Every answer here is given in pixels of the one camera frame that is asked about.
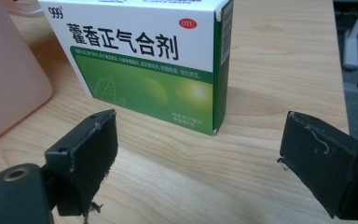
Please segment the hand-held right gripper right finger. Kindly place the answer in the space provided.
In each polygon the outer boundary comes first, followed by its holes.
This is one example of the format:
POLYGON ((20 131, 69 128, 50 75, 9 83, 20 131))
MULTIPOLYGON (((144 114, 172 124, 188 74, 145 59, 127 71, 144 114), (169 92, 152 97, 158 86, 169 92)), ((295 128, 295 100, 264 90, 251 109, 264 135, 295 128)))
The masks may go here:
POLYGON ((313 116, 290 111, 279 163, 293 171, 330 217, 358 220, 358 140, 313 116))

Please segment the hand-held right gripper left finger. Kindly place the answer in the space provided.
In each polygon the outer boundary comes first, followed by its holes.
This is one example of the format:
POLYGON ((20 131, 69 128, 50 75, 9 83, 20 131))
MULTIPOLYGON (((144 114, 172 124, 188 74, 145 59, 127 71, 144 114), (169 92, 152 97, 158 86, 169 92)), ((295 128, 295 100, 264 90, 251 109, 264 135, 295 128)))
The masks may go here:
POLYGON ((86 215, 117 152, 115 110, 83 119, 45 152, 49 205, 62 216, 86 215))

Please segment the white and green medicine box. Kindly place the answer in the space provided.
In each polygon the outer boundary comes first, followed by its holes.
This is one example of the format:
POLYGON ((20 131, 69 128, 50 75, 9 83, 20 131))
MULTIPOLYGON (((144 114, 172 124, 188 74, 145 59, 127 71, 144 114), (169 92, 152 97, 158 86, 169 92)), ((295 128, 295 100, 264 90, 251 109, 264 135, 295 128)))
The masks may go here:
POLYGON ((38 0, 87 95, 217 134, 234 0, 38 0))

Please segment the pink plastic container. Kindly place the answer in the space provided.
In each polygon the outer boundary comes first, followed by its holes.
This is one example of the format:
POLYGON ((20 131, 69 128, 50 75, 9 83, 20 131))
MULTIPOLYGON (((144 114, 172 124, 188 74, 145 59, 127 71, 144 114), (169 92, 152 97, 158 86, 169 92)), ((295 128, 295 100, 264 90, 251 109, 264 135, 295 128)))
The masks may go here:
POLYGON ((0 135, 45 103, 51 84, 12 15, 43 15, 37 3, 0 0, 0 135))

